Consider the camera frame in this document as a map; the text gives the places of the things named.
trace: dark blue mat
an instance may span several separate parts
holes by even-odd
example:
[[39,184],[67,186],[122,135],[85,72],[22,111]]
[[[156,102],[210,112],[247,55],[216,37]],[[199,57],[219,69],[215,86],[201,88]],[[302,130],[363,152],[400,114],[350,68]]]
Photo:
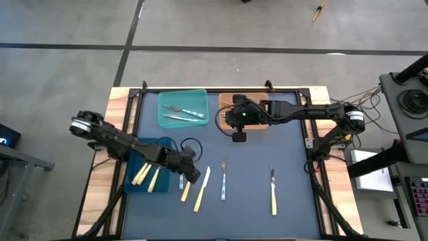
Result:
[[[294,94],[270,94],[270,99],[296,103]],[[202,175],[180,202],[179,176],[171,174],[167,193],[128,196],[124,239],[319,238],[318,221],[299,121],[247,131],[246,143],[233,143],[217,130],[214,114],[218,94],[209,94],[206,126],[164,129],[157,123],[157,95],[144,97],[139,137],[173,138],[178,144],[195,137],[203,145],[198,164]],[[189,141],[199,153],[198,145]],[[226,200],[221,197],[221,162],[228,154]],[[211,175],[199,213],[193,212],[207,166]],[[270,166],[275,169],[277,216],[271,215]]]

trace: blue plastic tray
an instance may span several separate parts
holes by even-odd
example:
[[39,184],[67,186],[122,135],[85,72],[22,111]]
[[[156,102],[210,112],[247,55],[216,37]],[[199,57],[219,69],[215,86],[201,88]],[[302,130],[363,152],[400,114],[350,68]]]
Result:
[[[176,112],[164,107],[164,104],[178,107],[193,112],[204,114],[199,118],[185,112]],[[200,121],[185,121],[168,118],[163,114],[174,114],[183,118],[197,119]],[[158,123],[163,128],[179,128],[206,125],[209,120],[207,90],[184,90],[162,92],[158,95]]]
[[[141,141],[149,143],[156,140],[156,138],[140,138]],[[161,139],[157,142],[165,146],[171,146],[171,140]],[[132,180],[135,175],[140,171],[141,167],[146,163],[140,155],[136,154],[134,151],[131,151],[128,161],[128,171],[126,172],[126,180],[124,190],[126,193],[144,193],[147,192],[148,186],[152,181],[156,168],[150,168],[150,171],[147,173],[146,178],[141,183],[141,185],[133,185]],[[153,192],[167,192],[169,188],[169,175],[171,171],[168,169],[159,170],[158,178],[156,179],[156,185],[154,186]]]

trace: gray concrete floor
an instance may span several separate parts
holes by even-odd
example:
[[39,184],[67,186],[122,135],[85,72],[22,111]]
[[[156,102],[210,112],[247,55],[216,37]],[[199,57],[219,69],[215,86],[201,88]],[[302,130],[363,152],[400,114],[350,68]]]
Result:
[[[249,46],[354,50],[427,50],[423,0],[330,1],[146,0],[135,45]],[[4,0],[0,42],[125,44],[137,0]],[[37,170],[14,229],[30,240],[70,237],[90,162],[86,142],[72,136],[79,110],[104,113],[122,51],[0,49],[0,123],[22,133],[19,149],[56,162]],[[131,52],[121,86],[323,85],[333,98],[376,86],[380,74],[400,71],[415,56],[327,56]],[[395,131],[386,102],[379,124]],[[363,147],[389,147],[396,135],[368,125]],[[396,218],[389,200],[359,199],[366,234],[417,240],[415,229],[385,225]]]

